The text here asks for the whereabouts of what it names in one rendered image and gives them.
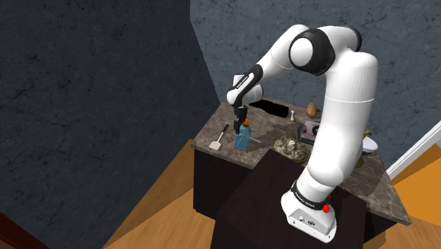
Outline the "blue bottle with orange cap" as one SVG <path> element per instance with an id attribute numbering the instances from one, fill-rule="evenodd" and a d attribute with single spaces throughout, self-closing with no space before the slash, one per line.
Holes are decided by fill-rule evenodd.
<path id="1" fill-rule="evenodd" d="M 249 126 L 249 119 L 246 118 L 245 121 L 240 125 L 239 133 L 235 135 L 234 147 L 238 150 L 246 151 L 251 133 L 252 129 Z"/>

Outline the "black sink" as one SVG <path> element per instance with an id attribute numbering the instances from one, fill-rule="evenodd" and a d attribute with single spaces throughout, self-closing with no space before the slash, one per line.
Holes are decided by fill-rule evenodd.
<path id="1" fill-rule="evenodd" d="M 289 107 L 275 103 L 270 100 L 261 99 L 255 103 L 249 104 L 252 107 L 259 108 L 270 115 L 286 118 L 288 116 Z"/>

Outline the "mottled grey lumpy object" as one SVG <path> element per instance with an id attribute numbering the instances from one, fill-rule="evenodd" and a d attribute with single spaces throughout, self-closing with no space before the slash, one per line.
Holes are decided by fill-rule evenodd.
<path id="1" fill-rule="evenodd" d="M 272 149 L 280 155 L 285 156 L 299 164 L 306 163 L 311 153 L 310 149 L 306 145 L 293 137 L 287 136 L 282 136 L 281 138 L 277 139 L 274 142 Z"/>

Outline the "grey small appliance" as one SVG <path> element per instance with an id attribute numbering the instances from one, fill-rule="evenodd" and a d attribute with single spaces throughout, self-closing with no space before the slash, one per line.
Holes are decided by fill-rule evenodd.
<path id="1" fill-rule="evenodd" d="M 318 129 L 320 126 L 320 121 L 306 120 L 303 124 L 298 127 L 298 141 L 314 145 Z"/>

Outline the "dark kitchen cabinet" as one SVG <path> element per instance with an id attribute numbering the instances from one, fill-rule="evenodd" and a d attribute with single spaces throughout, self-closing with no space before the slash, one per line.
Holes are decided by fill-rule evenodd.
<path id="1" fill-rule="evenodd" d="M 193 207 L 198 213 L 215 218 L 220 207 L 274 142 L 282 136 L 296 138 L 298 127 L 309 118 L 304 107 L 264 100 L 285 105 L 289 112 L 282 118 L 249 106 L 247 116 L 252 123 L 252 138 L 261 143 L 251 140 L 246 151 L 235 149 L 235 116 L 227 102 L 219 105 L 191 143 L 194 148 Z M 291 110 L 295 111 L 294 122 L 290 120 Z M 220 141 L 221 147 L 210 149 L 210 143 L 217 140 L 226 124 L 229 128 Z M 363 160 L 364 164 L 355 168 L 341 188 L 366 201 L 365 240 L 368 241 L 397 223 L 410 225 L 411 219 L 377 153 L 366 155 Z"/>

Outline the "dark robot stand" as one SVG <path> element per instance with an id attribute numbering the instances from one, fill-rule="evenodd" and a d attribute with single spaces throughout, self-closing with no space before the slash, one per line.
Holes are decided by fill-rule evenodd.
<path id="1" fill-rule="evenodd" d="M 363 249 L 366 203 L 337 187 L 336 235 L 323 243 L 288 224 L 281 207 L 303 166 L 269 150 L 219 209 L 211 249 Z"/>

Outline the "white bowl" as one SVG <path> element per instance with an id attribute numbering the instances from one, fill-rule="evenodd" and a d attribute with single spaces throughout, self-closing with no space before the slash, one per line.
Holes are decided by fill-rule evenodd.
<path id="1" fill-rule="evenodd" d="M 374 152 L 376 152 L 376 150 L 378 150 L 378 145 L 370 137 L 365 137 L 362 140 L 361 148 L 362 148 L 361 155 L 366 156 L 366 155 L 373 154 Z"/>

